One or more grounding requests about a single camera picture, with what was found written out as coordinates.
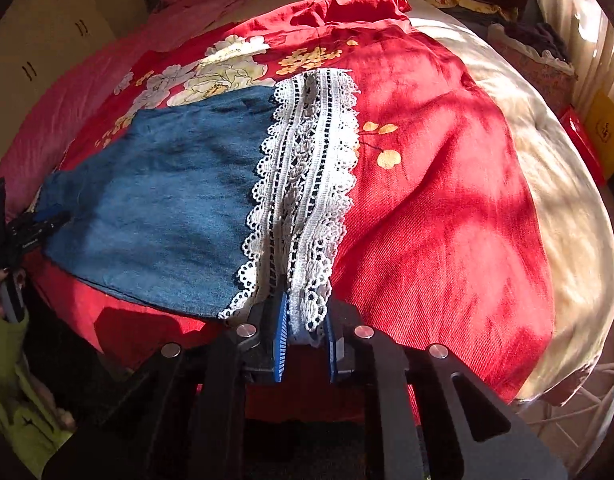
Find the green sleeve left forearm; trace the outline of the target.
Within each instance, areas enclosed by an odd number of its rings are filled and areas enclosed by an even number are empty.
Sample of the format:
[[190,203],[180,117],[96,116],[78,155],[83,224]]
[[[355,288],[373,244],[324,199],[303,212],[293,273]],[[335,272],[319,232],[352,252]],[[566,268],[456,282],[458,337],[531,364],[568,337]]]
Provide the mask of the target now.
[[10,323],[0,315],[0,434],[40,478],[46,463],[76,430],[76,421],[30,372],[22,351],[28,321]]

